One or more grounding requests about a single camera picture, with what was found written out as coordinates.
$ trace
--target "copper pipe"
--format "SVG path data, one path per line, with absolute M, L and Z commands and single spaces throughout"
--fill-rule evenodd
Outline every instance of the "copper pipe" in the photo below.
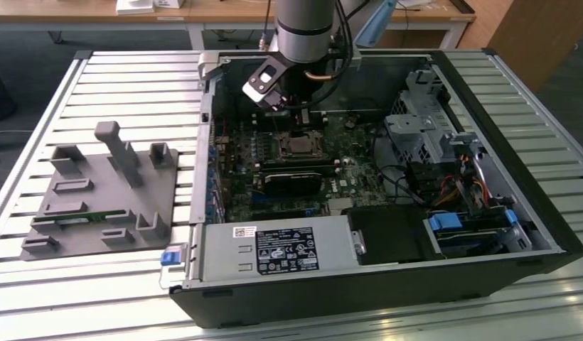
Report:
M 303 72 L 303 75 L 306 76 L 306 78 L 309 78 L 310 80 L 316 80 L 317 82 L 326 82 L 333 79 L 332 75 L 314 75 L 309 70 Z

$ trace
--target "power supply label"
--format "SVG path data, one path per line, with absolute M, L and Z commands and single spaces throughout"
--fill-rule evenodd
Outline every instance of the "power supply label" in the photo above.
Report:
M 255 231 L 255 246 L 261 275 L 320 270 L 312 227 Z

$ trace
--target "sticker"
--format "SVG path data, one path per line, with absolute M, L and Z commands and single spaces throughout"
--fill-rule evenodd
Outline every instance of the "sticker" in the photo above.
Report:
M 233 229 L 233 238 L 253 237 L 255 235 L 255 226 L 237 226 Z
M 257 272 L 261 275 L 320 269 L 312 227 L 254 231 Z
M 183 21 L 185 17 L 183 16 L 158 16 L 157 20 L 163 20 L 163 21 Z
M 84 222 L 90 222 L 90 220 L 87 218 L 58 220 L 59 225 L 83 224 Z

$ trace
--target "gray plastic holder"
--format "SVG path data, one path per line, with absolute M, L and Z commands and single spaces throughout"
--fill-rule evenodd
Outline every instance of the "gray plastic holder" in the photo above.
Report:
M 114 121 L 96 125 L 95 137 L 110 154 L 83 155 L 76 146 L 55 148 L 55 173 L 22 244 L 26 261 L 169 244 L 178 151 L 158 143 L 135 152 L 120 141 Z

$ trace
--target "wooden desk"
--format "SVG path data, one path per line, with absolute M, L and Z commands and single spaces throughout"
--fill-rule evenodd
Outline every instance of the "wooden desk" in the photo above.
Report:
M 155 13 L 118 16 L 116 0 L 0 0 L 0 31 L 134 31 L 185 30 L 191 46 L 205 49 L 202 31 L 263 26 L 266 0 L 186 0 L 181 9 L 155 9 Z M 269 26 L 277 5 L 270 12 Z M 441 48 L 454 48 L 473 14 L 462 14 L 449 0 L 436 0 L 420 11 L 396 11 L 388 30 L 445 32 Z
M 179 9 L 116 15 L 116 0 L 0 0 L 0 23 L 155 23 L 162 17 L 189 20 L 191 1 Z
M 269 16 L 270 27 L 273 27 L 271 22 L 277 13 L 277 0 L 273 0 L 273 3 Z M 266 7 L 267 0 L 193 0 L 189 13 L 191 22 L 189 32 L 193 46 L 202 46 L 201 49 L 205 48 L 202 45 L 202 31 L 205 30 L 261 29 Z M 442 38 L 437 38 L 440 41 L 438 47 L 456 48 L 466 24 L 475 21 L 475 14 L 461 13 L 449 0 L 434 0 L 432 5 L 416 6 L 412 9 L 420 9 L 420 11 L 408 11 L 409 25 L 405 23 L 405 11 L 394 11 L 386 29 L 444 32 L 441 34 Z M 398 47 L 392 36 L 385 34 L 384 42 L 378 47 Z M 405 47 L 424 48 L 437 47 L 437 45 L 408 45 Z

